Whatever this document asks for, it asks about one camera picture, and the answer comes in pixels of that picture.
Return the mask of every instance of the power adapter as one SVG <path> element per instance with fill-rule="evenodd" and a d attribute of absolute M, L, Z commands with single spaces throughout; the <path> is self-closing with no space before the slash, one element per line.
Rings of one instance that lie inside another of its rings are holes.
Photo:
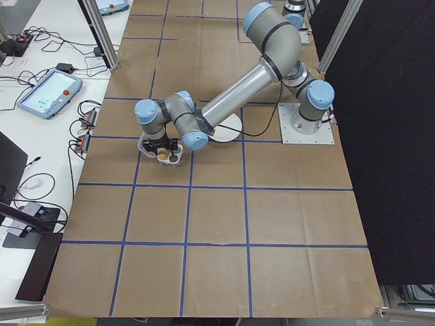
<path fill-rule="evenodd" d="M 96 46 L 94 48 L 94 55 L 95 55 L 95 57 L 101 56 L 101 50 L 100 50 L 100 48 L 98 46 Z"/>
<path fill-rule="evenodd" d="M 75 70 L 71 63 L 61 63 L 61 62 L 57 64 L 56 69 L 69 74 L 72 74 Z"/>
<path fill-rule="evenodd" d="M 82 122 L 83 128 L 90 128 L 95 125 L 95 120 L 97 119 L 97 111 L 92 109 L 84 114 L 84 119 L 86 122 Z"/>

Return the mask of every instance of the tan paper surface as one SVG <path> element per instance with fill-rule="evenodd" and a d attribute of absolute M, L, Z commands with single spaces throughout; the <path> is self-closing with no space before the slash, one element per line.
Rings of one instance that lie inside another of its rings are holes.
<path fill-rule="evenodd" d="M 241 26 L 258 2 L 134 2 L 44 300 L 54 316 L 375 315 L 337 126 L 335 145 L 282 145 L 276 115 L 261 137 L 186 150 L 178 168 L 137 151 L 138 98 L 187 90 L 203 107 L 257 63 Z M 316 75 L 313 43 L 302 60 Z M 278 94 L 237 112 L 245 131 L 265 127 Z"/>

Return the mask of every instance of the gray floor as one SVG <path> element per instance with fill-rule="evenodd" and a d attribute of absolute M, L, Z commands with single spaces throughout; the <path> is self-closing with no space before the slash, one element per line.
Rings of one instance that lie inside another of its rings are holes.
<path fill-rule="evenodd" d="M 130 318 L 104 318 L 98 319 L 97 326 L 220 326 L 218 322 L 193 323 L 192 319 L 184 319 L 176 323 L 169 318 L 149 318 L 147 323 L 135 321 Z M 417 323 L 404 323 L 384 321 L 383 319 L 289 319 L 289 326 L 422 326 Z M 240 326 L 281 326 L 279 319 L 243 319 Z"/>
<path fill-rule="evenodd" d="M 6 34 L 22 32 L 41 0 L 18 0 L 14 6 L 0 7 L 0 23 Z"/>

